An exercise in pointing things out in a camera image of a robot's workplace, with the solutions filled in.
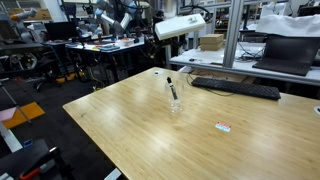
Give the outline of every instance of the gray carpet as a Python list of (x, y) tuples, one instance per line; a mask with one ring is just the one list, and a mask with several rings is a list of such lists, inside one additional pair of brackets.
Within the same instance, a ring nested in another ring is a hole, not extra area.
[[(44, 115), (33, 119), (32, 124), (24, 123), (11, 129), (22, 144), (29, 139), (43, 138), (49, 148), (59, 147), (64, 160), (72, 164), (75, 179), (104, 179), (113, 170), (110, 160), (62, 108), (64, 104), (91, 93), (92, 83), (72, 80), (63, 83), (62, 87), (47, 84), (41, 92), (33, 89), (33, 82), (10, 80), (3, 85), (20, 106), (37, 102), (45, 111)], [(0, 94), (0, 110), (13, 107), (2, 89)], [(1, 138), (0, 158), (9, 153)]]

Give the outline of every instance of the black keyboard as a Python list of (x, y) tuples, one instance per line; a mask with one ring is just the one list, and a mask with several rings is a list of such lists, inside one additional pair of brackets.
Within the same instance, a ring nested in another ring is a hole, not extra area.
[(244, 84), (239, 82), (196, 77), (191, 84), (196, 87), (228, 91), (236, 94), (249, 95), (265, 99), (281, 99), (278, 88), (258, 84)]
[(260, 61), (252, 66), (253, 68), (265, 69), (270, 71), (283, 72), (288, 74), (305, 76), (309, 70), (310, 65), (299, 62), (279, 62), (274, 60)]

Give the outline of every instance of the marker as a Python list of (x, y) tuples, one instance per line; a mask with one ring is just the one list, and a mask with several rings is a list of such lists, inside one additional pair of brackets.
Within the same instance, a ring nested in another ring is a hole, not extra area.
[(179, 100), (179, 98), (178, 98), (178, 96), (177, 96), (176, 89), (174, 88), (174, 86), (173, 86), (173, 84), (172, 84), (171, 78), (168, 77), (168, 78), (167, 78), (167, 81), (168, 81), (169, 87), (170, 87), (170, 89), (171, 89), (171, 92), (172, 92), (172, 96), (173, 96), (174, 101), (175, 101), (175, 102), (179, 102), (180, 100)]

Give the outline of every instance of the chair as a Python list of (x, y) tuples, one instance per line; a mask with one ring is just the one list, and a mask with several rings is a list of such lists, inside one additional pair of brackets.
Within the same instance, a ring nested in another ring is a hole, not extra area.
[(34, 67), (35, 72), (38, 75), (44, 76), (44, 79), (34, 83), (33, 85), (37, 92), (40, 92), (40, 88), (46, 83), (55, 83), (58, 87), (61, 87), (61, 84), (56, 81), (60, 74), (58, 62), (59, 60), (56, 59), (53, 51), (42, 54), (41, 59)]

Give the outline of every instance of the glass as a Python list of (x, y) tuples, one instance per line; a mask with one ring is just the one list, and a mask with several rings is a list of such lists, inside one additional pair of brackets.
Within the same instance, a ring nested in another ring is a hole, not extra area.
[(171, 112), (176, 113), (183, 110), (181, 106), (183, 99), (184, 84), (180, 80), (172, 80), (172, 83), (165, 83), (165, 97), (169, 103)]

